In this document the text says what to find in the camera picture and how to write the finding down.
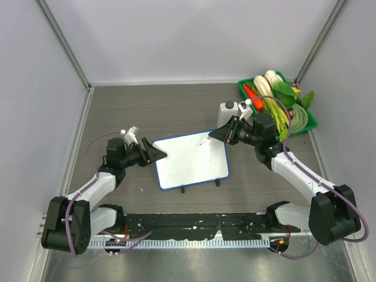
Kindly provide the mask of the blue framed whiteboard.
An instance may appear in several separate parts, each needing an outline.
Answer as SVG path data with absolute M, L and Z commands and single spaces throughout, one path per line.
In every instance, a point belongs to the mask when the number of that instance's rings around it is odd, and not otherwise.
M 223 142 L 210 139 L 199 146 L 209 133 L 207 130 L 152 142 L 152 146 L 167 153 L 166 158 L 156 162 L 157 179 L 162 190 L 230 176 L 227 147 Z

